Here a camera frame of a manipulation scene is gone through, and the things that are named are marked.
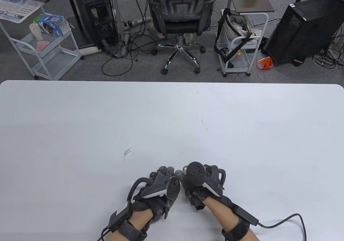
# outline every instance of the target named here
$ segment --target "paper cup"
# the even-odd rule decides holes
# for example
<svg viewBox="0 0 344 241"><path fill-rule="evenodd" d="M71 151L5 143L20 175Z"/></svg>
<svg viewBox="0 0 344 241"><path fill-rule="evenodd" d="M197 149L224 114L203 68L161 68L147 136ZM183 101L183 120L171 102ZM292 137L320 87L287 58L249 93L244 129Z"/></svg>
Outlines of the paper cup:
<svg viewBox="0 0 344 241"><path fill-rule="evenodd" d="M43 40L41 28L39 27L38 24L32 23L32 24L30 24L28 27L30 28L31 32L33 33L33 35L36 37L36 39L37 39L38 41Z"/></svg>

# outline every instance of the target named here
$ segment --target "white table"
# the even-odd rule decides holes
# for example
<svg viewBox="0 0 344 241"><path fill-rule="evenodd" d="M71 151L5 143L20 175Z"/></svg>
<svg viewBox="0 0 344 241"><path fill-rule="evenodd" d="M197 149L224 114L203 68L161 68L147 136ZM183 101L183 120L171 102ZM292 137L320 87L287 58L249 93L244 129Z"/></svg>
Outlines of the white table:
<svg viewBox="0 0 344 241"><path fill-rule="evenodd" d="M6 81L0 240L96 241L137 178L195 160L261 223L300 213L309 240L341 240L343 115L338 85ZM302 240L297 219L252 229ZM181 193L147 240L223 237Z"/></svg>

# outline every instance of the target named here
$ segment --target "brown tabletop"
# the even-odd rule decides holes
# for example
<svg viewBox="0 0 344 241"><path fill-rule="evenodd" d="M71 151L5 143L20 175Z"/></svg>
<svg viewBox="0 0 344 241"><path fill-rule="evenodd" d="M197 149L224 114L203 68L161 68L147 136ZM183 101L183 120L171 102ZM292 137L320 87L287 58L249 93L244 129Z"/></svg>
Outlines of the brown tabletop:
<svg viewBox="0 0 344 241"><path fill-rule="evenodd" d="M237 13L274 12L269 0L232 0Z"/></svg>

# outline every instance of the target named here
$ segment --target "newspaper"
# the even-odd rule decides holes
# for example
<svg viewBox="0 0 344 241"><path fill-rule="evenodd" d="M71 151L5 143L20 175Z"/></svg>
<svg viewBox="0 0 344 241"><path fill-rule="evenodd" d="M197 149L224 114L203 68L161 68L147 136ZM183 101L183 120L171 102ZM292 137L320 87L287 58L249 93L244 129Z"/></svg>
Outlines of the newspaper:
<svg viewBox="0 0 344 241"><path fill-rule="evenodd" d="M0 19L19 24L43 5L35 0L0 0Z"/></svg>

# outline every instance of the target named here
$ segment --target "chrome chair base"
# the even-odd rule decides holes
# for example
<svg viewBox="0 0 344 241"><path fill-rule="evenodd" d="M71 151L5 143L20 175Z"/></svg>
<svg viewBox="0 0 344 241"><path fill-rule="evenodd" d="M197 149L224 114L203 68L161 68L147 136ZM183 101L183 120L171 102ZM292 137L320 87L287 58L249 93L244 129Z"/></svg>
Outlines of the chrome chair base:
<svg viewBox="0 0 344 241"><path fill-rule="evenodd" d="M185 48L188 48L188 47L191 47L194 45L199 45L200 46L200 52L205 53L205 51L206 51L205 48L199 42L193 42L191 44L184 45L184 35L178 36L178 43L176 45L159 44L158 46L156 46L155 49L152 51L153 55L156 55L158 48L173 48L173 49L175 49L175 51L167 59L165 67L161 70L161 74L167 75L167 73L169 71L169 66L170 66L172 60L177 56L178 53L181 53L181 52L184 52L190 59L192 59L192 61L196 64L195 74L199 74L200 73L200 65L198 63L198 60L188 50L185 49Z"/></svg>

